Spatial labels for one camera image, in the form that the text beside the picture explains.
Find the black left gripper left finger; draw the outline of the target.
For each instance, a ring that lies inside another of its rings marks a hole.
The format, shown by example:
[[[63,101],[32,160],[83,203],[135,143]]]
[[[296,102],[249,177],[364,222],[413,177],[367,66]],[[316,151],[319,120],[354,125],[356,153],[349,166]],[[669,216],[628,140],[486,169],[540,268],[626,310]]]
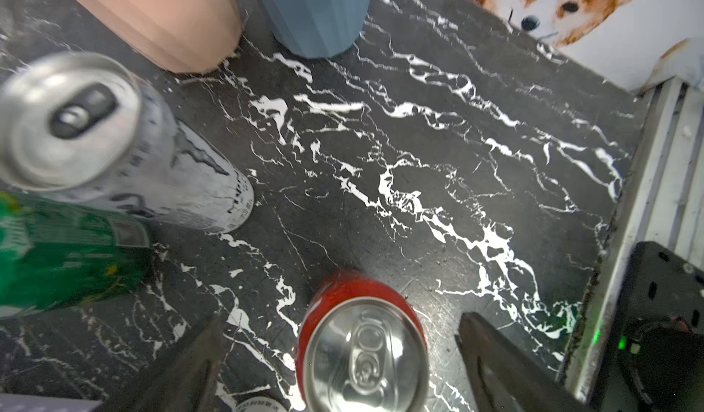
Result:
[[[226,354],[224,322],[214,316],[187,331],[174,346],[97,411],[210,411]]]

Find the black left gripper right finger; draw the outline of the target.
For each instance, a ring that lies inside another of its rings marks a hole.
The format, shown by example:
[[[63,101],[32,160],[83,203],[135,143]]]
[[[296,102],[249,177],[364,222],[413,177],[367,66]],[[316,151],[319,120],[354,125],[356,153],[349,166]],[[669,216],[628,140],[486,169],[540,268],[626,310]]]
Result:
[[[588,411],[476,312],[462,314],[456,343],[478,411]]]

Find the red cola can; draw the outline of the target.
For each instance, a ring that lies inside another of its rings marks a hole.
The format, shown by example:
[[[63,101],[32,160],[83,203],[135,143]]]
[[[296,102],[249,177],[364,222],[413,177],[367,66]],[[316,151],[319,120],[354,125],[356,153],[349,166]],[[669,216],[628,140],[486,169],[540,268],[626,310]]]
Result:
[[[341,270],[304,315],[295,372],[310,411],[421,411],[429,388],[425,332],[401,294]]]

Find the green soda can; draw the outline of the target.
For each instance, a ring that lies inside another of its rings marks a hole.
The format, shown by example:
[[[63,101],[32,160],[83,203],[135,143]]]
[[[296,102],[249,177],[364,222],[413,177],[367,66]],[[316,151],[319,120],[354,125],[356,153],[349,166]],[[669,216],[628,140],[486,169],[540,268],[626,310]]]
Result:
[[[115,212],[1,195],[1,316],[80,306],[128,293],[153,263],[140,221]]]

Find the tall white energy can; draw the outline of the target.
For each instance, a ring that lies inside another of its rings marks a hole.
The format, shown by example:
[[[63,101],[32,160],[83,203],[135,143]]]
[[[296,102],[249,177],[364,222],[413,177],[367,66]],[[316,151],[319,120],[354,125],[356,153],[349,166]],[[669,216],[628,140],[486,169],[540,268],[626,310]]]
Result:
[[[251,397],[240,402],[236,412],[286,412],[281,403],[269,397]]]
[[[46,199],[204,232],[251,214],[247,177],[154,87],[97,53],[62,52],[1,87],[1,177]]]

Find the lilac perforated plastic basket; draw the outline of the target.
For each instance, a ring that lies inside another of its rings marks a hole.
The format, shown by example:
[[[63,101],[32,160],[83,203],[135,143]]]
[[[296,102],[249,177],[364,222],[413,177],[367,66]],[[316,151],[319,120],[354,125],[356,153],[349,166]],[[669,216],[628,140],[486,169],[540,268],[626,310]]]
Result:
[[[93,400],[4,393],[0,395],[0,403],[1,410],[7,412],[88,412],[102,404]]]

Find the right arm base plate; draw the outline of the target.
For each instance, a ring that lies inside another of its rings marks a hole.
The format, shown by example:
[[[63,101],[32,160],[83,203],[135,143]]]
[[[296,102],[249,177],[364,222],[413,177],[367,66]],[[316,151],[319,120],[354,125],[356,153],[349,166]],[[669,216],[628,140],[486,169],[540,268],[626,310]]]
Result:
[[[606,345],[590,407],[702,410],[702,271],[658,243],[638,243]]]

